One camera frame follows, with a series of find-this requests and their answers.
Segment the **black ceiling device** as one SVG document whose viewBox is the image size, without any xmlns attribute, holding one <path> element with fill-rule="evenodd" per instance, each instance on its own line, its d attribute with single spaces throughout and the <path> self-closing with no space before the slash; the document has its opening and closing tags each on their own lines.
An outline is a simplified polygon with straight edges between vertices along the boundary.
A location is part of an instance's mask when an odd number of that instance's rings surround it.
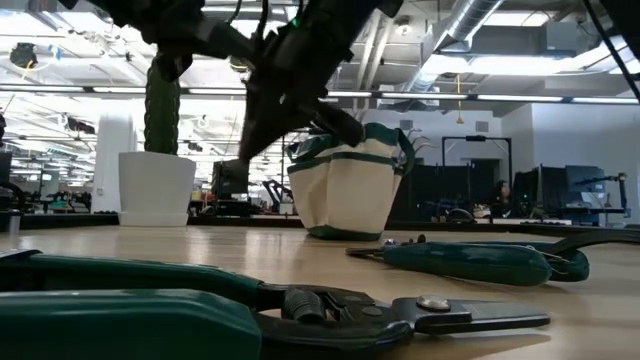
<svg viewBox="0 0 640 360">
<path fill-rule="evenodd" d="M 9 61 L 22 69 L 32 69 L 37 66 L 38 58 L 33 43 L 19 42 L 11 50 Z"/>
</svg>

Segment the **black background monitor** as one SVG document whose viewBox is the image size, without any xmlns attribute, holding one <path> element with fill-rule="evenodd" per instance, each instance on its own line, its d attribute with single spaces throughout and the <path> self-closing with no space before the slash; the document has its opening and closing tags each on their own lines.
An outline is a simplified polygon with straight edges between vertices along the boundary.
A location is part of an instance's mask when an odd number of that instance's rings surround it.
<svg viewBox="0 0 640 360">
<path fill-rule="evenodd" d="M 218 198 L 230 198 L 234 194 L 246 194 L 248 187 L 248 163 L 239 159 L 214 163 L 212 192 Z"/>
</svg>

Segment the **black gantry frame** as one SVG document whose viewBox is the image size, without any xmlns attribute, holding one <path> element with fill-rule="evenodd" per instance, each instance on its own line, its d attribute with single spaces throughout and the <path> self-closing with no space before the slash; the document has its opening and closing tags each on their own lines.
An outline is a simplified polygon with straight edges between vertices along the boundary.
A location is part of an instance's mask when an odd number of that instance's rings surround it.
<svg viewBox="0 0 640 360">
<path fill-rule="evenodd" d="M 467 159 L 463 165 L 448 165 L 449 152 L 461 142 L 492 143 L 498 147 L 507 156 L 507 177 L 501 176 L 499 159 Z M 504 180 L 512 188 L 512 140 L 484 135 L 445 136 L 441 147 L 438 172 L 444 193 L 436 206 L 440 220 L 473 224 L 480 219 L 488 219 L 492 223 L 495 217 L 491 214 L 491 198 L 496 183 Z"/>
</svg>

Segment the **white plant pot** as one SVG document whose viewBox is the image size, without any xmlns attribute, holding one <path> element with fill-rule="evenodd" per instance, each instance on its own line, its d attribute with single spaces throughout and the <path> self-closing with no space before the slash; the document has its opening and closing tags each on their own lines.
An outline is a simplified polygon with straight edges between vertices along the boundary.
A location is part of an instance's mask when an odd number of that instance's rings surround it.
<svg viewBox="0 0 640 360">
<path fill-rule="evenodd" d="M 196 163 L 155 152 L 119 154 L 119 224 L 183 227 L 188 222 Z"/>
</svg>

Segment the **green straight-blade garden shears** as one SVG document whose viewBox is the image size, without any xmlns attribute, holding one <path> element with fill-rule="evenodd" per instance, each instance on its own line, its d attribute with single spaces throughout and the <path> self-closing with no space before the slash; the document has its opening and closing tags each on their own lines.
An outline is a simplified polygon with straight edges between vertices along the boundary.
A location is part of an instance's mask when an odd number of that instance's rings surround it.
<svg viewBox="0 0 640 360">
<path fill-rule="evenodd" d="M 518 303 L 386 304 L 208 265 L 0 252 L 0 360 L 388 360 L 417 334 L 549 321 Z"/>
</svg>

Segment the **beige green gardening bag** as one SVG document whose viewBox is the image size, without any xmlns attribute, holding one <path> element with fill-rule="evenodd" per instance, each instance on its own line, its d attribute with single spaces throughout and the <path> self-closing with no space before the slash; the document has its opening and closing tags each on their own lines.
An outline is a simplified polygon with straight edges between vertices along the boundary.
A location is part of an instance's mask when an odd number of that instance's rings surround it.
<svg viewBox="0 0 640 360">
<path fill-rule="evenodd" d="M 386 226 L 415 149 L 405 132 L 367 123 L 350 146 L 324 134 L 289 145 L 287 168 L 304 228 L 325 240 L 376 241 Z"/>
</svg>

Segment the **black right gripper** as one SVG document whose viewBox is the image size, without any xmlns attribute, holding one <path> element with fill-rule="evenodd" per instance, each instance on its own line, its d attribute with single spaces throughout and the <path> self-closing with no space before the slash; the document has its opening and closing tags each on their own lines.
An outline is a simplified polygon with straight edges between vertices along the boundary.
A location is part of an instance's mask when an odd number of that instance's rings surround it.
<svg viewBox="0 0 640 360">
<path fill-rule="evenodd" d="M 250 58 L 238 156 L 249 161 L 278 138 L 307 126 L 325 95 L 325 50 L 321 47 L 263 48 Z"/>
</svg>

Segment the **black partition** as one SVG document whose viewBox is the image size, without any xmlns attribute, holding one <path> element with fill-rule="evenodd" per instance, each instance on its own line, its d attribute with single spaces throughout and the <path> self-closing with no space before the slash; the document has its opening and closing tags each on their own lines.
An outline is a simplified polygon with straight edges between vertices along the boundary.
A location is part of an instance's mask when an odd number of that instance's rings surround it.
<svg viewBox="0 0 640 360">
<path fill-rule="evenodd" d="M 400 182 L 389 215 L 392 222 L 439 222 L 470 219 L 487 209 L 500 181 L 498 160 L 466 165 L 415 165 Z"/>
</svg>

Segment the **green pruning shears with strap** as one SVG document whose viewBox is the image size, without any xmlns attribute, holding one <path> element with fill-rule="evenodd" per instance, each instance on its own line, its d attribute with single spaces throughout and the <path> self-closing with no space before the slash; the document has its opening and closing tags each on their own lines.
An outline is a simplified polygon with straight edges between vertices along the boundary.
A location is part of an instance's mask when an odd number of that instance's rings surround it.
<svg viewBox="0 0 640 360">
<path fill-rule="evenodd" d="M 602 230 L 557 242 L 436 242 L 417 240 L 379 248 L 348 248 L 353 257 L 378 259 L 402 270 L 463 280 L 531 287 L 581 282 L 590 275 L 582 249 L 607 243 L 640 245 L 640 231 Z"/>
</svg>

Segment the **black aluminium table frame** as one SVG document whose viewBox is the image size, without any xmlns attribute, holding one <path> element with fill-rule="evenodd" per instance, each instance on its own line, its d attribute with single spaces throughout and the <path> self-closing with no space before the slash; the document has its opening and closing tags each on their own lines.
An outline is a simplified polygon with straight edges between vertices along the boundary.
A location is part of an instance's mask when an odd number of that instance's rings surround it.
<svg viewBox="0 0 640 360">
<path fill-rule="evenodd" d="M 11 220 L 19 219 L 19 230 L 43 230 L 73 227 L 115 226 L 119 224 L 119 216 L 106 214 L 16 214 L 0 212 L 0 234 L 10 232 Z M 190 217 L 187 222 L 193 226 L 231 226 L 231 227 L 266 227 L 266 228 L 301 228 L 302 222 L 293 217 L 276 216 L 231 218 L 231 217 Z M 525 223 L 430 223 L 391 221 L 386 227 L 390 231 L 414 232 L 474 232 L 474 233 L 517 233 L 549 237 L 573 237 L 583 234 L 587 238 L 604 242 L 620 242 L 640 245 L 640 227 L 623 229 L 605 229 L 601 227 L 559 225 L 558 220 L 551 224 L 542 222 Z"/>
</svg>

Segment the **dark background monitor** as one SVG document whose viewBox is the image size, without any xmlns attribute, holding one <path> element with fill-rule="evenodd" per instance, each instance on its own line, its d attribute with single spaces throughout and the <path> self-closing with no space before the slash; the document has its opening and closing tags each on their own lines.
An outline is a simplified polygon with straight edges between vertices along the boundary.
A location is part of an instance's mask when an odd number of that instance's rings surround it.
<svg viewBox="0 0 640 360">
<path fill-rule="evenodd" d="M 559 218 L 568 189 L 565 168 L 540 165 L 517 172 L 512 187 L 512 206 L 525 218 Z"/>
<path fill-rule="evenodd" d="M 596 166 L 567 165 L 567 206 L 601 208 L 606 201 L 604 170 Z"/>
</svg>

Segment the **person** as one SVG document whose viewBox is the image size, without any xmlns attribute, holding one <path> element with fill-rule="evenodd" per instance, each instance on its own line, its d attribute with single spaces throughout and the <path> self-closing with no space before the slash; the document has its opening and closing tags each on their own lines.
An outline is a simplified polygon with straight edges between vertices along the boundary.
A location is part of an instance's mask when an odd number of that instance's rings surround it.
<svg viewBox="0 0 640 360">
<path fill-rule="evenodd" d="M 493 217 L 506 217 L 511 212 L 511 189 L 509 184 L 500 180 L 496 183 L 491 198 L 491 214 Z"/>
</svg>

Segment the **green cactus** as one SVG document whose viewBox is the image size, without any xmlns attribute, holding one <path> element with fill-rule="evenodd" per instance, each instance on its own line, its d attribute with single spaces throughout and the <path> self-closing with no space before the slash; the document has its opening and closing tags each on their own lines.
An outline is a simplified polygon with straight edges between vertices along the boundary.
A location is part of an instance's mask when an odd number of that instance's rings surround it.
<svg viewBox="0 0 640 360">
<path fill-rule="evenodd" d="M 145 86 L 144 150 L 167 155 L 178 152 L 181 86 L 162 75 L 163 57 L 157 54 L 147 71 Z"/>
</svg>

